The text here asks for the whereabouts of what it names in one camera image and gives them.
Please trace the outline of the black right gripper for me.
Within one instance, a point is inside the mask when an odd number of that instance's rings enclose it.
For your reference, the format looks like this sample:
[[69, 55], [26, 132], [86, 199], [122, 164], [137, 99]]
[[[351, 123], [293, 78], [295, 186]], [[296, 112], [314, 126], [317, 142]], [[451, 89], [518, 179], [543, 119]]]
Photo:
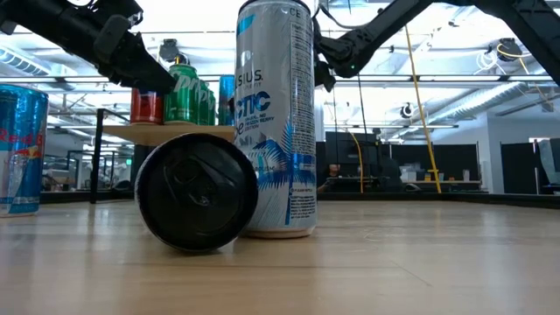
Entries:
[[368, 34], [348, 32], [340, 38], [313, 35], [314, 85], [323, 85], [331, 92], [338, 76], [352, 78], [368, 63]]

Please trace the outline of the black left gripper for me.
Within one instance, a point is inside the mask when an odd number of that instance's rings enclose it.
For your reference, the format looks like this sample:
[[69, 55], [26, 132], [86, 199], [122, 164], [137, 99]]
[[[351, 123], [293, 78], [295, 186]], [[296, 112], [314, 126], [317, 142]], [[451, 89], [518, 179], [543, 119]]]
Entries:
[[110, 82], [163, 94], [173, 90], [173, 77], [147, 52], [142, 35], [129, 32], [143, 20], [136, 0], [25, 0], [25, 6], [32, 31], [97, 64]]

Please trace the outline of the red Fanta can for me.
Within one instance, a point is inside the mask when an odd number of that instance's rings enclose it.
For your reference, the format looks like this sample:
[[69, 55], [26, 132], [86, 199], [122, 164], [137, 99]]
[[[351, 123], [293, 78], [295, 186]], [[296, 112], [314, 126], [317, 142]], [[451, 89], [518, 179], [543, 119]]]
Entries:
[[164, 104], [165, 96], [163, 94], [133, 88], [131, 92], [130, 123], [162, 124]]

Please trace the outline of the white blue Celsius can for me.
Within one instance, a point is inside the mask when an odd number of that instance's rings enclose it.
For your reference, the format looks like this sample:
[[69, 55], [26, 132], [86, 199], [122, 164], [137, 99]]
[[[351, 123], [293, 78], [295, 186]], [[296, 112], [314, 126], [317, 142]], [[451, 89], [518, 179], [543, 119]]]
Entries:
[[257, 178], [248, 236], [305, 237], [317, 224], [311, 11], [300, 0], [246, 0], [238, 12], [235, 145]]

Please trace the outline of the blue silver Red Bull can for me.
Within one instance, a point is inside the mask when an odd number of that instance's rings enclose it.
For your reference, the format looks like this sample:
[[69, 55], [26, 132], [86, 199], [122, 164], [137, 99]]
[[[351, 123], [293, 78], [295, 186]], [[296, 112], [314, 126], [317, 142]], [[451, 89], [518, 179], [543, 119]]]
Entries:
[[233, 126], [235, 124], [233, 100], [235, 95], [235, 77], [223, 75], [219, 81], [218, 122], [219, 125]]
[[0, 217], [39, 210], [48, 95], [0, 84]]

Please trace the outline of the black can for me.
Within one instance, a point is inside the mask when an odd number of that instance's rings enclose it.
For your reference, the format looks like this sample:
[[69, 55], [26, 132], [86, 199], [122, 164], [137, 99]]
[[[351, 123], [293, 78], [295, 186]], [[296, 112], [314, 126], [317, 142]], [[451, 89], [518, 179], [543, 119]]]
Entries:
[[235, 240], [249, 224], [258, 201], [256, 172], [228, 140], [184, 134], [143, 161], [135, 200], [145, 226], [162, 243], [208, 252]]

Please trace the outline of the wooden shelf with black legs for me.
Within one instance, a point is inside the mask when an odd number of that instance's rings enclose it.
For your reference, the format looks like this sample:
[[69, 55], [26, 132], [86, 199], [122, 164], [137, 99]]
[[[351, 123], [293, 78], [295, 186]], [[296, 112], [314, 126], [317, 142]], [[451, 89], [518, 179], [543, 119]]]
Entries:
[[106, 115], [116, 116], [118, 118], [122, 118], [125, 122], [127, 122], [127, 119], [123, 115], [119, 115], [114, 111], [110, 111], [109, 109], [98, 109], [96, 111], [93, 174], [90, 176], [90, 204], [95, 204], [97, 201], [102, 199], [101, 194], [98, 192], [98, 182], [103, 134], [119, 137], [134, 144], [132, 171], [130, 175], [131, 187], [134, 187], [137, 174], [139, 173], [139, 168], [143, 161], [150, 154], [151, 149], [170, 140], [173, 137], [188, 133], [203, 133], [224, 138], [229, 142], [232, 142], [234, 139], [233, 126], [206, 126], [192, 123], [174, 125], [134, 124], [122, 126], [105, 126], [103, 124], [103, 121]]

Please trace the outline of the black office partition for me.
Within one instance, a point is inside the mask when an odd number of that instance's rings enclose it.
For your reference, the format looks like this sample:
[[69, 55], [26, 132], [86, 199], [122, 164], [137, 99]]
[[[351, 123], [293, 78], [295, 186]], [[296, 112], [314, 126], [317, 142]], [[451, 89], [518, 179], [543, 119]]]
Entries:
[[329, 193], [373, 193], [381, 189], [381, 153], [371, 134], [325, 133], [325, 161], [340, 165]]
[[[399, 165], [420, 165], [428, 171], [431, 168], [431, 157], [426, 145], [392, 145], [392, 157]], [[432, 151], [437, 169], [445, 179], [463, 180], [465, 170], [469, 171], [469, 179], [480, 179], [477, 146], [475, 144], [433, 144]]]
[[504, 193], [537, 194], [533, 145], [502, 143], [500, 154]]

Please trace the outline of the person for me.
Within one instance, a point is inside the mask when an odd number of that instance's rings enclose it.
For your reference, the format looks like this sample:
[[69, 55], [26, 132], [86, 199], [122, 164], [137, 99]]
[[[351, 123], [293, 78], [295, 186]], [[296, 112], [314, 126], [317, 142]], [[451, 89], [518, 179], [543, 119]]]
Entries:
[[402, 190], [401, 171], [398, 163], [387, 156], [380, 162], [382, 184], [386, 192], [398, 193]]
[[323, 172], [319, 173], [317, 176], [318, 193], [328, 193], [332, 190], [335, 180], [340, 176], [340, 165], [339, 164], [329, 164], [328, 168]]

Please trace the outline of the long ceiling light bar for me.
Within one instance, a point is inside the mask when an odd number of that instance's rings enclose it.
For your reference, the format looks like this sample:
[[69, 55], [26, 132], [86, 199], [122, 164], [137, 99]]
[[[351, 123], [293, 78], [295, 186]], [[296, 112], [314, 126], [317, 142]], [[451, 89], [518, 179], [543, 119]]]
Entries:
[[[416, 75], [418, 82], [487, 83], [487, 82], [554, 82], [549, 75]], [[336, 77], [337, 82], [412, 82], [413, 75], [360, 75], [351, 79]], [[109, 83], [101, 76], [23, 76], [0, 77], [0, 83]]]

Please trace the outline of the wooden desk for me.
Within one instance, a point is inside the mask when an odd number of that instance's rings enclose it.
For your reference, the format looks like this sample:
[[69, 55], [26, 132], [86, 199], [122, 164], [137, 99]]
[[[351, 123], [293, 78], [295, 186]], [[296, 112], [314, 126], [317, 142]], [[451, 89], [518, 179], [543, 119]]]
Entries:
[[469, 180], [469, 181], [462, 181], [462, 180], [443, 180], [437, 182], [436, 180], [404, 180], [404, 184], [428, 184], [428, 185], [435, 185], [439, 183], [440, 185], [476, 185], [480, 186], [482, 183], [479, 180]]

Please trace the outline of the silver ventilation duct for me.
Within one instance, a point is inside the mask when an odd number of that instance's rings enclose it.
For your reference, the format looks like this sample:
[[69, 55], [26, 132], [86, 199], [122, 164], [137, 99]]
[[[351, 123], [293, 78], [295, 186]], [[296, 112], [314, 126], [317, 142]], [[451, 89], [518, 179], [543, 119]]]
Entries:
[[490, 89], [479, 89], [467, 96], [452, 102], [445, 108], [431, 115], [428, 123], [442, 123], [443, 121], [458, 121], [468, 116], [476, 116], [488, 109], [512, 101], [517, 97], [525, 95], [531, 88], [557, 87], [550, 83], [545, 86], [542, 82], [517, 81], [493, 87]]
[[7, 83], [27, 86], [48, 86], [64, 91], [76, 89], [65, 77], [77, 74], [72, 68], [60, 63], [31, 56], [27, 52], [0, 44], [0, 66], [16, 71], [20, 80], [8, 79]]

